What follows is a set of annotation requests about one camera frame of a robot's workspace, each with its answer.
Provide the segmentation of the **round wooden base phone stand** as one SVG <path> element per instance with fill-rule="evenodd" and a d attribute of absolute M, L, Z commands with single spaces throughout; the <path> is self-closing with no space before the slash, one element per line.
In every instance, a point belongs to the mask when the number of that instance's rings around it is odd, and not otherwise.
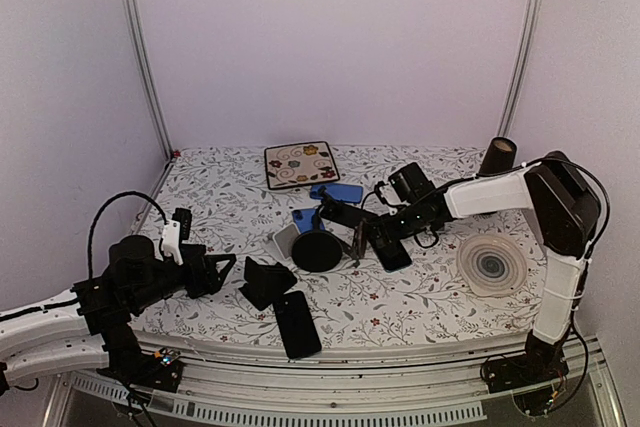
<path fill-rule="evenodd" d="M 351 241 L 344 244 L 343 253 L 349 259 L 360 262 L 365 256 L 367 242 L 367 223 L 365 220 L 361 220 L 353 229 Z"/>

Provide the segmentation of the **black wedge phone stand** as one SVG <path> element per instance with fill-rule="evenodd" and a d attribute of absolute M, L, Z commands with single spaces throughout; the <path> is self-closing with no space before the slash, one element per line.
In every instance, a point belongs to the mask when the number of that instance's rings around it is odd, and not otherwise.
<path fill-rule="evenodd" d="M 239 291 L 254 308 L 262 312 L 296 283 L 296 276 L 281 263 L 259 264 L 246 257 L 244 284 Z"/>

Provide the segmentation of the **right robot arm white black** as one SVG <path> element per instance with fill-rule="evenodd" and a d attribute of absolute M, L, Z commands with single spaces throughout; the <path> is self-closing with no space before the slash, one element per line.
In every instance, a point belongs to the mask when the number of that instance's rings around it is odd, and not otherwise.
<path fill-rule="evenodd" d="M 446 223 L 503 210 L 529 210 L 542 237 L 547 268 L 537 316 L 527 335 L 517 374 L 537 383 L 555 367 L 575 324 L 588 266 L 610 218 L 602 183 L 562 152 L 503 173 L 477 174 L 417 191 L 397 191 L 391 212 L 364 223 L 372 247 L 394 255 L 403 239 Z"/>

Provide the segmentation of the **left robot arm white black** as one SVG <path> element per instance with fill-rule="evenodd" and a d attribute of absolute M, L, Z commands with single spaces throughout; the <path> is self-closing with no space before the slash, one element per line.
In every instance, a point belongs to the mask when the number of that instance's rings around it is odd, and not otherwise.
<path fill-rule="evenodd" d="M 174 393 L 184 369 L 169 348 L 143 352 L 131 321 L 179 291 L 191 299 L 221 290 L 236 262 L 183 244 L 177 256 L 157 257 L 141 235 L 109 249 L 109 264 L 95 278 L 74 284 L 48 301 L 1 315 L 1 389 L 27 379 L 94 369 L 126 387 Z"/>

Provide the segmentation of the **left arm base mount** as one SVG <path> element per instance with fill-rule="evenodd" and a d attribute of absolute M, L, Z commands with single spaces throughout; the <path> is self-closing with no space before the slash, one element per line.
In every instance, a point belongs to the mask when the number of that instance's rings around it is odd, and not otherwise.
<path fill-rule="evenodd" d="M 125 387 L 145 387 L 176 393 L 182 380 L 184 364 L 166 353 L 147 354 L 133 350 L 109 352 L 109 364 L 96 372 L 118 381 Z"/>

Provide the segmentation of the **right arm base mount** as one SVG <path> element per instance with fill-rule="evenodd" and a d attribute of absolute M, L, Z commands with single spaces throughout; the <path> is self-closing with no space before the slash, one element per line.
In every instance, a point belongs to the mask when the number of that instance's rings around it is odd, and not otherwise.
<path fill-rule="evenodd" d="M 480 367 L 490 393 L 522 389 L 513 401 L 530 417 L 551 412 L 565 390 L 568 373 L 563 349 L 556 347 L 526 347 L 522 354 L 488 358 Z"/>

